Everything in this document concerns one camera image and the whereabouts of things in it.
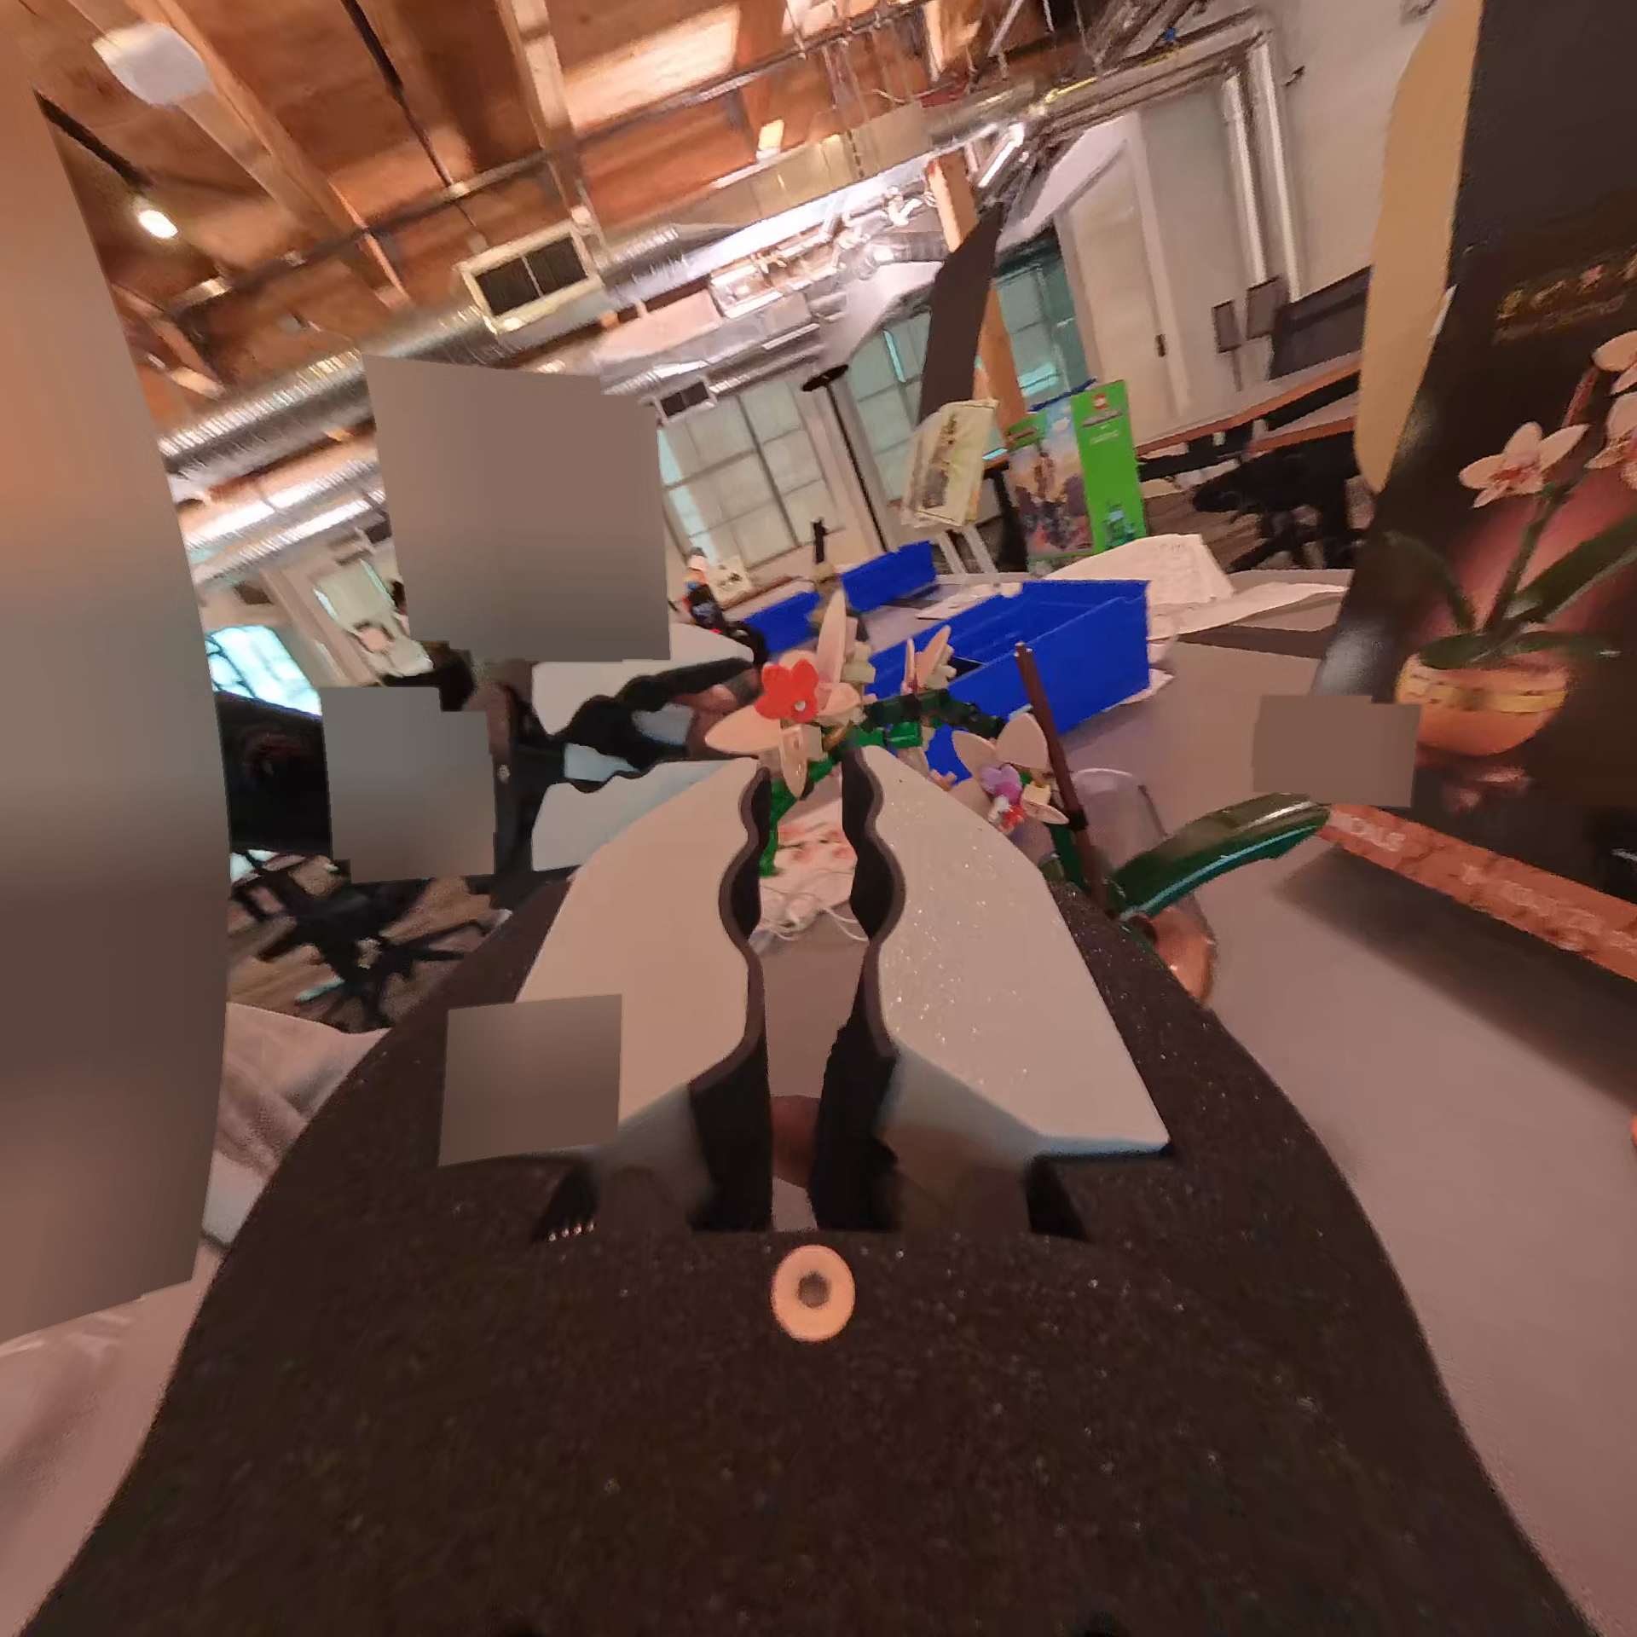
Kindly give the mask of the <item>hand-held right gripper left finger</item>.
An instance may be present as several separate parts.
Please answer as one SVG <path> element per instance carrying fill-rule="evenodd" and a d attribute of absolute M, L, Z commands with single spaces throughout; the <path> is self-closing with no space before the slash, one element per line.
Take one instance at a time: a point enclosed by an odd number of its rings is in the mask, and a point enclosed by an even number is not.
<path fill-rule="evenodd" d="M 567 884 L 518 1001 L 542 1006 L 523 1151 L 594 1185 L 652 1175 L 690 1226 L 770 1223 L 767 1010 L 751 936 L 770 780 L 716 768 L 632 820 Z"/>

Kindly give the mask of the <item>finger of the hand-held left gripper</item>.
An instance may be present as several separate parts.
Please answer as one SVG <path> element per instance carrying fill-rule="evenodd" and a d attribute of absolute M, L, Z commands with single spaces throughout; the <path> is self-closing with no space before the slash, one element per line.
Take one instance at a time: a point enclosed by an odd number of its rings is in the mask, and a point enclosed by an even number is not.
<path fill-rule="evenodd" d="M 535 872 L 581 868 L 612 837 L 652 808 L 714 776 L 719 761 L 658 761 L 646 771 L 589 747 L 562 749 L 528 837 Z"/>
<path fill-rule="evenodd" d="M 547 735 L 586 749 L 618 739 L 685 749 L 693 732 L 690 701 L 745 675 L 755 662 L 756 643 L 739 633 L 670 626 L 659 660 L 535 665 L 531 708 Z"/>

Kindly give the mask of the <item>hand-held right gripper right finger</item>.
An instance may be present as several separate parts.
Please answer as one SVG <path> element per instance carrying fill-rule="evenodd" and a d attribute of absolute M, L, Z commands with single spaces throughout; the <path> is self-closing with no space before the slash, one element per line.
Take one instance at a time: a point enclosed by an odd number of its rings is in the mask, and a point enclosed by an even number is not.
<path fill-rule="evenodd" d="M 1043 1163 L 1161 1156 L 1167 1127 L 1040 872 L 889 752 L 840 773 L 866 933 L 823 1075 L 808 1199 L 828 1231 L 997 1206 Z"/>

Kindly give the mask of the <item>toy brick orchid plant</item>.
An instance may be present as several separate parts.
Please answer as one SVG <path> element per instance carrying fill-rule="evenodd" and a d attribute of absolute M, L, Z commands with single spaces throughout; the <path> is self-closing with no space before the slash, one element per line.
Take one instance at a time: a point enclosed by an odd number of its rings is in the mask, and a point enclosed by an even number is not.
<path fill-rule="evenodd" d="M 1215 979 L 1215 943 L 1184 904 L 1205 885 L 1314 839 L 1329 808 L 1297 793 L 1258 795 L 1208 812 L 1121 861 L 1099 841 L 1026 645 L 1014 650 L 1028 706 L 994 718 L 947 687 L 951 624 L 907 636 L 898 657 L 871 650 L 835 590 L 814 638 L 760 669 L 746 706 L 705 732 L 705 745 L 755 761 L 774 781 L 772 824 L 862 752 L 884 752 L 939 788 L 999 843 L 1046 841 L 1043 873 L 1144 945 L 1198 1001 Z"/>

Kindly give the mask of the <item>grey desk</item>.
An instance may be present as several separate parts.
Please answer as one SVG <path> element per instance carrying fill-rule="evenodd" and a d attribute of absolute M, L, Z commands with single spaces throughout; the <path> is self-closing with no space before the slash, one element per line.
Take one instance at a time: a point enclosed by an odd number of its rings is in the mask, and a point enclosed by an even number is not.
<path fill-rule="evenodd" d="M 1340 856 L 1225 889 L 1220 1023 L 1067 899 L 1173 1150 L 864 1255 L 787 1567 L 820 1634 L 1633 1634 L 1612 1049 L 1459 1017 L 1474 955 Z"/>

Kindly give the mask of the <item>blue plastic bin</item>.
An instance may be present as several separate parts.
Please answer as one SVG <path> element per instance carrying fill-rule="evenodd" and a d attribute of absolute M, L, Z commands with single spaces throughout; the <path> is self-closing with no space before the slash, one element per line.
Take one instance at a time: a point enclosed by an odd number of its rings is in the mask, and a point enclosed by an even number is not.
<path fill-rule="evenodd" d="M 1065 739 L 1150 686 L 1147 587 L 1034 580 L 1011 597 L 975 604 L 951 621 L 951 698 L 995 720 L 1024 710 L 1017 645 L 1029 648 L 1053 727 Z"/>
<path fill-rule="evenodd" d="M 905 604 L 937 587 L 937 568 L 930 541 L 908 542 L 881 556 L 869 558 L 837 577 L 849 609 L 867 614 L 889 604 Z M 755 633 L 768 652 L 797 648 L 814 640 L 828 590 L 816 587 L 796 590 L 755 611 L 734 616 L 734 623 Z"/>

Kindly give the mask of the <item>black floor lamp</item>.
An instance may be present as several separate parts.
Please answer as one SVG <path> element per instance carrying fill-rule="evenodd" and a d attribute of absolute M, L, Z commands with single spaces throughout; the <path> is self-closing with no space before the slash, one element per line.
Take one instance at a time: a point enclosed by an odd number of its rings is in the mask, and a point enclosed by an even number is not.
<path fill-rule="evenodd" d="M 889 539 L 889 531 L 884 529 L 881 515 L 876 507 L 874 493 L 871 490 L 869 479 L 864 473 L 862 462 L 857 456 L 854 445 L 849 421 L 843 413 L 842 403 L 838 399 L 838 384 L 843 384 L 849 375 L 847 363 L 837 363 L 828 369 L 818 370 L 801 384 L 801 391 L 806 396 L 821 396 L 828 404 L 828 420 L 832 421 L 832 430 L 838 440 L 840 450 L 845 457 L 849 473 L 852 476 L 854 490 L 857 498 L 864 507 L 864 515 L 869 522 L 869 532 L 874 541 L 876 551 L 883 556 L 893 551 L 893 542 Z"/>

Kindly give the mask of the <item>person's light grey sweatshirt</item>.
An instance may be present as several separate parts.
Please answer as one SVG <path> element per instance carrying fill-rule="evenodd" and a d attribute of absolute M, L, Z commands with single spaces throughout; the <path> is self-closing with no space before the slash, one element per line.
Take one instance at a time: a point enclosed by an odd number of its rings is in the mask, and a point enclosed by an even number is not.
<path fill-rule="evenodd" d="M 109 1508 L 245 1218 L 311 1117 L 378 1039 L 230 1003 L 190 1277 L 3 1344 L 4 1636 L 23 1632 Z"/>

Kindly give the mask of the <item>white ceiling air vent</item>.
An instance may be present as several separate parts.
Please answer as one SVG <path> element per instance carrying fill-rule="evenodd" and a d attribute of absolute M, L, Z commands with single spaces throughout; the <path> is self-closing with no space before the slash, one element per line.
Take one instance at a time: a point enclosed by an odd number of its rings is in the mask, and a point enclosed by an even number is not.
<path fill-rule="evenodd" d="M 598 265 L 572 220 L 468 256 L 456 263 L 455 273 L 496 334 L 596 304 L 605 294 Z"/>

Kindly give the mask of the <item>open instruction booklet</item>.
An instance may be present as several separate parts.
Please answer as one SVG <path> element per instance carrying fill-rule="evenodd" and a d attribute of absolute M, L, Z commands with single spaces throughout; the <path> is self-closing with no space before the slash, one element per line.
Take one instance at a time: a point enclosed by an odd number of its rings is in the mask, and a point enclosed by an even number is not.
<path fill-rule="evenodd" d="M 907 522 L 951 529 L 975 522 L 987 456 L 997 437 L 995 409 L 992 398 L 954 399 L 915 427 L 901 500 Z"/>

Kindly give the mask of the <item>white paper bag heap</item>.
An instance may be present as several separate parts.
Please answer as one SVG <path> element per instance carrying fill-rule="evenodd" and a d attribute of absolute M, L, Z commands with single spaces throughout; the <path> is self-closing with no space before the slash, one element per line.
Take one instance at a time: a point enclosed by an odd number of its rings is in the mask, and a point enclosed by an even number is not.
<path fill-rule="evenodd" d="M 1149 682 L 1130 696 L 1147 699 L 1171 682 L 1157 662 L 1181 636 L 1236 626 L 1251 616 L 1314 600 L 1338 600 L 1345 583 L 1271 580 L 1237 589 L 1202 536 L 1154 536 L 1115 548 L 1101 580 L 1142 589 L 1149 626 Z"/>

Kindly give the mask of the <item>black orchid set box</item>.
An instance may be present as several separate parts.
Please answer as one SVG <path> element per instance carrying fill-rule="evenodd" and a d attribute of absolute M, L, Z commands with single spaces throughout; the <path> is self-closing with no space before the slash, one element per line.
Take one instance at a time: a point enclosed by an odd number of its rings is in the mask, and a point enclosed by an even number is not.
<path fill-rule="evenodd" d="M 1336 848 L 1635 976 L 1633 190 L 1464 263 L 1312 691 L 1418 710 Z"/>

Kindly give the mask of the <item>wood-edged office table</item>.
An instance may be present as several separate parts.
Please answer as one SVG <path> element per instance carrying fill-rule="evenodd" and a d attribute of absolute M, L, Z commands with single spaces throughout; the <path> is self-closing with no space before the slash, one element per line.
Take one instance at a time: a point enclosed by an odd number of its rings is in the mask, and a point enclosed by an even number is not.
<path fill-rule="evenodd" d="M 1234 565 L 1348 570 L 1358 529 L 1355 420 L 1360 357 L 1348 353 L 1265 382 L 1231 408 L 1137 447 L 1140 481 L 1169 481 L 1202 517 L 1253 522 Z"/>

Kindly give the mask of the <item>black framed signs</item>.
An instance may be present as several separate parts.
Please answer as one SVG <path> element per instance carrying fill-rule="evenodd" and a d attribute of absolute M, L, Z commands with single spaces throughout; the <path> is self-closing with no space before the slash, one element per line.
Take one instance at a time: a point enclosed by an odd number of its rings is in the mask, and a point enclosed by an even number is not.
<path fill-rule="evenodd" d="M 1246 287 L 1241 300 L 1217 302 L 1208 312 L 1217 357 L 1234 355 L 1249 341 L 1270 340 L 1285 304 L 1287 283 L 1280 275 Z"/>

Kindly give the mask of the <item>silver air duct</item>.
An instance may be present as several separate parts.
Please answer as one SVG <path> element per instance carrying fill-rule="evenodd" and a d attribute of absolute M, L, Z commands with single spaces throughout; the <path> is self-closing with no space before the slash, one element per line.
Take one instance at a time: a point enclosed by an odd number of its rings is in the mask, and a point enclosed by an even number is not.
<path fill-rule="evenodd" d="M 930 200 L 910 196 L 910 215 L 886 212 L 823 222 L 767 251 L 738 258 L 668 302 L 612 326 L 550 316 L 499 334 L 472 307 L 438 314 L 373 346 L 318 358 L 238 394 L 160 435 L 160 461 L 173 498 L 197 498 L 317 447 L 371 420 L 364 365 L 376 358 L 511 367 L 542 362 L 547 372 L 605 384 L 659 382 L 710 372 L 721 360 L 772 350 L 782 338 L 837 319 L 857 285 L 893 268 L 930 268 L 946 254 Z"/>

